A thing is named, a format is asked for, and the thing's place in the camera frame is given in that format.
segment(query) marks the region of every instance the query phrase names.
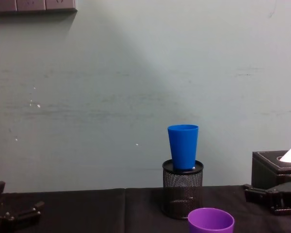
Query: mesh pen holder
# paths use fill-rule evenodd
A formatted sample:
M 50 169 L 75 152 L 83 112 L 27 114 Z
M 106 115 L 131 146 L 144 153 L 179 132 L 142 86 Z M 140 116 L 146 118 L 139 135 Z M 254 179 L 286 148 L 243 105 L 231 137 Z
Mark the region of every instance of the mesh pen holder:
M 192 170 L 175 170 L 172 160 L 167 160 L 162 167 L 162 211 L 168 217 L 186 219 L 190 211 L 202 207 L 204 165 L 195 161 Z

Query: electrical outlet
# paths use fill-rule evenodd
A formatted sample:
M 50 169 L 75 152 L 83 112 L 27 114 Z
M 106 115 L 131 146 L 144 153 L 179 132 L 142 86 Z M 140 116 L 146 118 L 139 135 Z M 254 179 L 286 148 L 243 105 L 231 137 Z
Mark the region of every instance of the electrical outlet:
M 16 10 L 16 0 L 0 0 L 0 12 L 14 12 Z
M 47 10 L 76 10 L 75 0 L 46 0 Z
M 45 11 L 45 0 L 16 0 L 17 11 Z

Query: black tissue box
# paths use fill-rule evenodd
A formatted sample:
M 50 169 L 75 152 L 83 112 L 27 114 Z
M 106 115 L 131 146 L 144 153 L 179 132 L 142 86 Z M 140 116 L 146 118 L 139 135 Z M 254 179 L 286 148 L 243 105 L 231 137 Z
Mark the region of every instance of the black tissue box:
M 252 153 L 251 185 L 254 188 L 269 189 L 291 181 L 291 163 L 279 159 L 287 150 Z

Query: purple plastic cup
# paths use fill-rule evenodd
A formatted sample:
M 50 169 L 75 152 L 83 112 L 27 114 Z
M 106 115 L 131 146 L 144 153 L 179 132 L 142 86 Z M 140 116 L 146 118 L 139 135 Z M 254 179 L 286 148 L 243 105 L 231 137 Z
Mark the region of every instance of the purple plastic cup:
M 193 210 L 188 221 L 190 233 L 233 233 L 235 223 L 232 215 L 214 208 Z

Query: black tablecloth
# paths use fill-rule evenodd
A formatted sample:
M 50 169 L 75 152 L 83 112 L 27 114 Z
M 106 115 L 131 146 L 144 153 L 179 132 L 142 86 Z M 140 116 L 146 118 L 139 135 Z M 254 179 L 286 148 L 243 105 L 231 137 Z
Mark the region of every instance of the black tablecloth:
M 76 192 L 5 194 L 4 205 L 14 210 L 43 200 L 38 225 L 20 233 L 185 233 L 186 220 L 161 212 L 162 189 L 112 189 Z M 245 202 L 240 186 L 203 188 L 204 207 L 228 211 L 235 218 L 234 233 L 291 233 L 291 216 L 274 216 Z

